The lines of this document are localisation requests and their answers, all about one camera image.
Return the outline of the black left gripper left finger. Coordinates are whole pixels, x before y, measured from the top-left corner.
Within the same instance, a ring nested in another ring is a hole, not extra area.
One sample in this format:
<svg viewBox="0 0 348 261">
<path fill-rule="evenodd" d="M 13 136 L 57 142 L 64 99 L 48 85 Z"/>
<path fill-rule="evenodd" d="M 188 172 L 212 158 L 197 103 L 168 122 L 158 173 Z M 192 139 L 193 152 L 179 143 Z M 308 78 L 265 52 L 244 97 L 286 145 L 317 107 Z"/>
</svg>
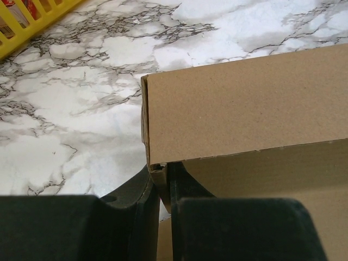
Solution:
<svg viewBox="0 0 348 261">
<path fill-rule="evenodd" d="M 103 197 L 1 197 L 1 260 L 156 260 L 159 195 L 147 168 Z"/>
</svg>

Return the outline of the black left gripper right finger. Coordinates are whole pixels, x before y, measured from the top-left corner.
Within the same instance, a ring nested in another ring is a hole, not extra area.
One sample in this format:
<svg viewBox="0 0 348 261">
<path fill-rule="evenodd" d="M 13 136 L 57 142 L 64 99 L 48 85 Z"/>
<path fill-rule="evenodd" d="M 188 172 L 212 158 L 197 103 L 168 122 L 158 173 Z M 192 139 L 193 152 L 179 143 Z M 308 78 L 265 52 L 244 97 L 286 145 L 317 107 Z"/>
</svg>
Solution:
<svg viewBox="0 0 348 261">
<path fill-rule="evenodd" d="M 307 209 L 291 198 L 218 198 L 168 166 L 174 260 L 326 260 Z"/>
</svg>

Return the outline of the brown cardboard box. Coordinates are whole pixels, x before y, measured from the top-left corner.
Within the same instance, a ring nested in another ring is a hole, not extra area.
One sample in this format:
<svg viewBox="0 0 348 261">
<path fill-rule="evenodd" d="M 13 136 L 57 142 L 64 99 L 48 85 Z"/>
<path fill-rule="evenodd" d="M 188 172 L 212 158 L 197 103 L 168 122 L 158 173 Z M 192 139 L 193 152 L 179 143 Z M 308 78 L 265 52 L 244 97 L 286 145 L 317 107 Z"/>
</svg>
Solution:
<svg viewBox="0 0 348 261">
<path fill-rule="evenodd" d="M 347 260 L 347 45 L 141 78 L 142 141 L 171 215 L 168 166 L 218 198 L 291 198 L 327 256 Z M 174 260 L 171 216 L 158 259 Z"/>
</svg>

